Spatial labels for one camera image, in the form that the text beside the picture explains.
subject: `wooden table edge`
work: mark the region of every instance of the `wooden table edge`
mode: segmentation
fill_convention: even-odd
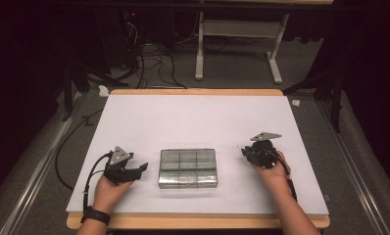
[[[67,227],[78,229],[81,212],[69,213]],[[317,228],[329,226],[328,215],[309,215]],[[108,228],[111,229],[257,229],[280,228],[280,221],[273,215],[240,214],[185,214],[185,213],[113,213]]]
[[[116,89],[111,95],[283,96],[278,89]]]

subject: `human hand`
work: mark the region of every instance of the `human hand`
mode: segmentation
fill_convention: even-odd
[[[284,155],[282,152],[277,151],[277,154],[284,160]],[[251,164],[253,169],[260,175],[263,183],[269,189],[273,196],[287,193],[290,194],[289,185],[286,180],[286,172],[280,162],[272,168],[264,168]],[[287,169],[290,172],[290,166],[286,163]]]
[[[92,208],[100,212],[110,213],[132,183],[133,181],[115,185],[106,176],[102,175],[95,187]]]

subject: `transparent plastic container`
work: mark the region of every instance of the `transparent plastic container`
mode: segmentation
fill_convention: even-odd
[[[173,149],[161,152],[161,189],[217,188],[218,184],[214,149]]]

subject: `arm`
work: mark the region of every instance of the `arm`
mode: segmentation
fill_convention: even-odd
[[[283,159],[283,153],[277,152]],[[285,235],[290,234],[320,234],[299,204],[293,199],[286,173],[280,163],[273,168],[263,168],[252,164],[260,175],[276,204],[278,218]]]
[[[110,214],[132,183],[133,182],[125,182],[124,184],[117,186],[104,175],[101,176],[95,188],[94,204],[92,208],[96,211]],[[79,227],[76,234],[104,235],[106,234],[106,224],[95,219],[86,219]]]

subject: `black cable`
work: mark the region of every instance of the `black cable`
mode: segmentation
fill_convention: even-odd
[[[145,58],[142,60],[155,61],[157,63],[155,63],[155,65],[153,65],[153,66],[150,66],[149,68],[141,68],[142,70],[151,70],[151,69],[154,69],[155,67],[157,67],[158,65],[162,65],[164,63],[161,56],[157,56],[160,59],[150,58],[150,56],[146,56],[146,57],[148,57],[148,58]]]
[[[219,41],[217,41],[217,39],[219,38],[222,38],[223,40],[223,45],[221,45],[219,48],[217,49],[211,49],[211,48],[208,48],[208,44],[204,44],[204,49],[206,51],[220,51],[222,49],[224,49],[227,45],[228,45],[228,38],[227,37],[222,37],[222,36],[208,36],[206,37],[207,40],[211,41],[212,43],[220,43]]]
[[[84,200],[82,201],[82,211],[83,211],[83,212],[85,212],[85,210],[86,210],[87,207],[88,207],[88,190],[89,190],[89,188],[90,188],[90,180],[91,180],[91,177],[94,175],[94,169],[95,169],[95,167],[96,167],[103,159],[109,158],[112,154],[113,154],[113,152],[110,151],[110,153],[101,156],[101,157],[97,160],[97,162],[95,162],[94,166],[91,168],[91,171],[90,171],[90,173],[88,174],[87,182],[85,183],[85,187],[84,187]]]
[[[101,173],[101,172],[104,172],[104,169],[97,170],[94,173],[92,173],[92,175],[94,176],[94,174]]]
[[[176,47],[180,47],[183,49],[193,49],[198,47],[198,41],[193,41],[194,39],[197,39],[198,37],[191,38],[190,40],[186,40],[184,42],[179,42],[178,44],[175,44]]]
[[[143,51],[143,48],[149,47],[149,46],[153,46],[153,45],[156,45],[156,49],[153,52],[145,52],[144,54],[153,54],[155,52],[158,52],[161,49],[161,43],[159,43],[159,42],[152,42],[152,43],[146,43],[144,45],[141,45],[142,51]]]
[[[57,177],[58,179],[60,180],[60,182],[65,186],[67,187],[68,189],[70,189],[71,191],[73,191],[73,187],[71,185],[69,185],[68,183],[66,183],[64,181],[64,179],[61,177],[61,174],[60,174],[60,171],[58,169],[58,158],[60,156],[60,152],[61,152],[61,149],[64,147],[64,145],[67,143],[67,141],[70,139],[70,137],[79,129],[80,126],[82,126],[83,123],[85,122],[88,122],[90,118],[92,118],[93,116],[97,115],[98,113],[102,112],[103,110],[99,110],[99,111],[96,111],[94,112],[93,114],[91,114],[90,116],[86,117],[82,122],[80,122],[72,131],[70,134],[67,135],[67,137],[64,139],[64,141],[61,143],[61,145],[58,147],[57,149],[57,153],[55,154],[55,172],[57,173]]]
[[[173,82],[174,82],[176,85],[178,85],[178,86],[180,86],[180,87],[182,87],[182,88],[184,88],[184,89],[188,89],[188,87],[186,87],[186,86],[184,86],[183,84],[177,82],[177,80],[174,78],[174,61],[173,61],[173,56],[171,56],[170,54],[167,54],[167,53],[161,54],[161,55],[166,56],[166,57],[169,57],[169,58],[171,59],[171,79],[173,80]]]
[[[161,60],[158,61],[159,64],[160,64],[160,66],[158,67],[158,76],[161,78],[161,81],[164,82],[164,83],[166,83],[166,84],[169,84],[169,85],[181,86],[181,85],[179,85],[179,84],[176,84],[176,83],[173,83],[173,82],[169,82],[169,81],[164,80],[164,78],[162,77],[162,74],[161,74],[161,69],[162,69],[162,67],[165,65],[165,63],[163,63],[163,58],[162,58],[161,55],[156,55],[156,56],[158,56],[159,58],[161,58]]]
[[[140,39],[138,39],[139,38],[138,31],[137,31],[137,28],[133,24],[131,24],[131,25],[135,29],[135,30],[133,30],[134,37],[132,35],[124,35],[123,36],[125,44],[128,48],[126,53],[127,53],[128,57],[132,58],[131,62],[130,62],[130,69],[128,70],[128,72],[117,77],[117,78],[111,78],[109,75],[94,72],[102,80],[95,79],[92,77],[88,77],[88,80],[90,80],[94,83],[97,83],[97,84],[102,84],[102,85],[110,84],[110,85],[115,85],[115,86],[128,86],[128,83],[122,83],[122,80],[129,78],[132,75],[134,75],[135,73],[137,73],[138,62],[137,62],[136,57],[141,55],[141,42],[140,42]]]
[[[143,77],[145,68],[144,68],[144,59],[143,59],[143,55],[142,54],[140,54],[140,58],[141,58],[140,62],[142,63],[142,67],[141,67],[141,74],[137,73],[137,76],[140,79],[139,79],[139,83],[136,86],[136,89],[144,89],[148,85],[148,81]]]
[[[249,41],[249,42],[242,42],[242,41],[239,41],[239,40],[234,40],[234,39],[231,39],[231,38],[237,38],[237,37],[229,37],[227,38],[228,42],[231,42],[231,43],[235,43],[235,44],[241,44],[241,45],[252,45],[252,44],[256,44],[256,43],[259,43],[260,41],[262,41],[262,37],[256,37],[254,38],[253,40]]]
[[[99,72],[98,70],[95,70],[94,68],[89,67],[89,66],[87,66],[87,65],[85,65],[85,64],[83,64],[81,62],[71,61],[70,64],[74,65],[74,66],[77,66],[77,67],[80,67],[81,69],[83,69],[84,71],[87,71],[89,73],[93,73],[93,74],[97,75],[99,78],[101,78],[102,80],[104,80],[104,81],[106,81],[108,83],[111,83],[113,85],[116,85],[116,86],[128,86],[128,83],[120,82],[117,79],[114,79],[114,78],[110,77],[109,75],[107,75],[105,73]]]
[[[293,184],[293,180],[292,180],[292,177],[290,175],[290,171],[287,168],[286,161],[278,153],[277,153],[277,159],[281,163],[281,165],[283,166],[284,171],[286,172],[286,179],[287,179],[287,184],[289,185],[289,188],[290,188],[290,193],[292,194],[292,197],[297,202],[298,201],[298,196],[296,195],[295,185]]]

